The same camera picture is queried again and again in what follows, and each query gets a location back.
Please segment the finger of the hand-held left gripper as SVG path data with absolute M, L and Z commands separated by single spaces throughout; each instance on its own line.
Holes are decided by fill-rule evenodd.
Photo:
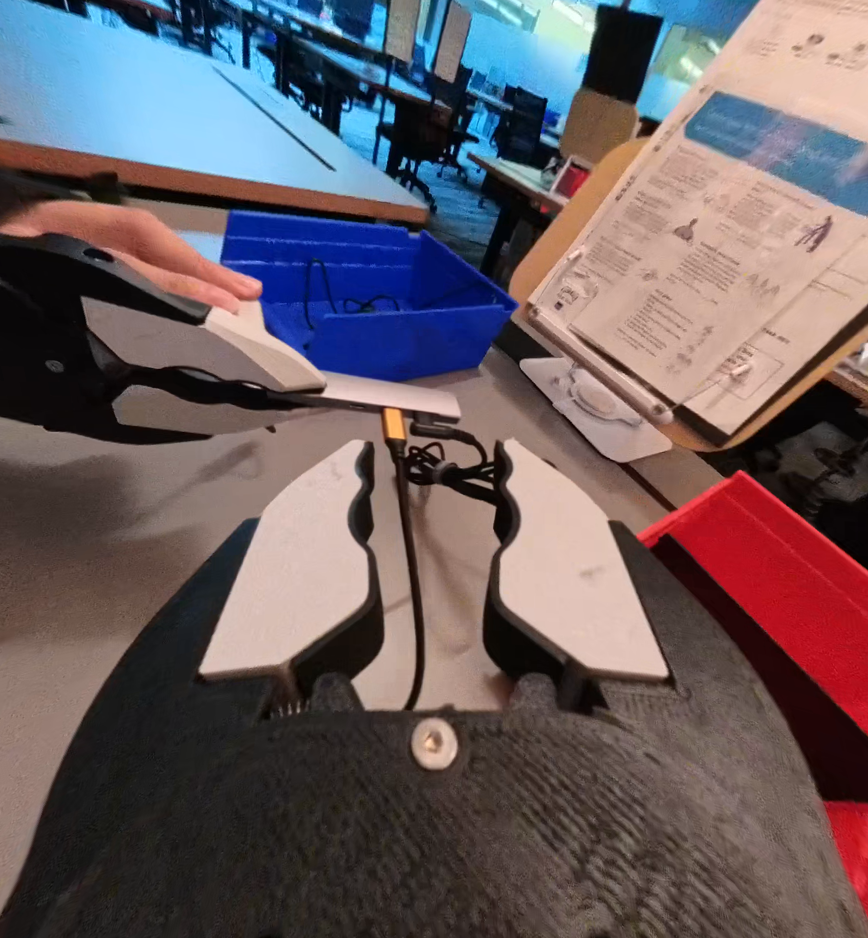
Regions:
M 84 299 L 88 329 L 124 362 L 150 369 L 181 368 L 275 392 L 318 392 L 326 378 L 303 354 L 271 335 L 261 305 L 231 313 L 212 307 L 198 325 Z
M 213 401 L 192 401 L 171 391 L 135 384 L 112 403 L 119 424 L 198 436 L 238 434 L 266 428 L 302 406 L 280 400 L 252 384 L 214 384 Z

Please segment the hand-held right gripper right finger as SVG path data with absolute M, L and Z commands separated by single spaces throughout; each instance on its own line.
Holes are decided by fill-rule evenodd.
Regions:
M 607 514 L 517 440 L 494 453 L 484 645 L 510 677 L 666 682 L 671 674 Z

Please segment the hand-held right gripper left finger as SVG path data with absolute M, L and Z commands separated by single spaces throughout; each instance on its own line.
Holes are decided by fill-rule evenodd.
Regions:
M 261 512 L 199 665 L 207 682 L 352 679 L 381 652 L 384 613 L 374 530 L 374 445 L 353 440 Z

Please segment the braided cable orange plugs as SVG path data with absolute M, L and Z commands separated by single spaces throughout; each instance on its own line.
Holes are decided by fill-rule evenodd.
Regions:
M 419 564 L 413 536 L 411 499 L 407 473 L 407 439 L 405 419 L 402 412 L 395 408 L 384 408 L 381 412 L 381 428 L 385 445 L 389 451 L 394 470 L 395 493 L 398 515 L 405 550 L 410 602 L 412 606 L 415 663 L 412 684 L 404 705 L 406 711 L 417 707 L 426 675 L 427 639 L 424 616 L 423 595 L 421 590 Z

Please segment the red plastic bin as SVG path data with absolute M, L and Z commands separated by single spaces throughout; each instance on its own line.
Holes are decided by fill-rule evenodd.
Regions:
M 715 616 L 772 694 L 868 916 L 868 572 L 744 473 L 639 541 Z

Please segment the grey usb hub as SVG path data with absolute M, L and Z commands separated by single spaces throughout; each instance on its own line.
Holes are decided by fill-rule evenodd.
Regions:
M 320 390 L 271 392 L 273 399 L 297 408 L 339 409 L 381 415 L 386 409 L 411 419 L 456 425 L 461 419 L 454 395 L 415 384 L 386 382 L 338 372 L 324 372 Z

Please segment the person's left hand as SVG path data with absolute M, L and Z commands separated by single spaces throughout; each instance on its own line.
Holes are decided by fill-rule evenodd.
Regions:
M 167 293 L 233 314 L 262 294 L 257 279 L 207 260 L 153 214 L 135 207 L 42 202 L 1 221 L 0 233 L 76 238 L 117 257 Z

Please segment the blue plastic bin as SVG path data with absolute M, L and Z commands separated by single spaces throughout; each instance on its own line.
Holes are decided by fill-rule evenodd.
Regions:
M 430 234 L 393 225 L 233 210 L 220 262 L 262 284 L 278 340 L 384 381 L 476 368 L 518 308 Z

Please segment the white table wooden edge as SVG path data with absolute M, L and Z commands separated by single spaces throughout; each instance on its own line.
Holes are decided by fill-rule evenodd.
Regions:
M 250 71 L 0 2 L 0 167 L 424 227 L 428 208 Z

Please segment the black office chair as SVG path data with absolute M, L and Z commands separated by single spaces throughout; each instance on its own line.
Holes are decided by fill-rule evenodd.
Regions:
M 429 74 L 428 104 L 413 105 L 394 120 L 390 140 L 390 155 L 397 155 L 394 178 L 411 192 L 419 190 L 432 214 L 438 211 L 436 198 L 418 175 L 424 163 L 439 166 L 439 175 L 443 167 L 451 167 L 459 179 L 469 180 L 458 159 L 462 145 L 474 140 L 467 132 L 470 123 L 467 92 L 473 73 L 462 64 L 452 82 Z

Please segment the blue header leaflet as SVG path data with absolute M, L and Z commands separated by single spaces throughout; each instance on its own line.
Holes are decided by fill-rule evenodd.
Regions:
M 557 308 L 732 435 L 868 309 L 868 142 L 715 91 L 640 158 Z

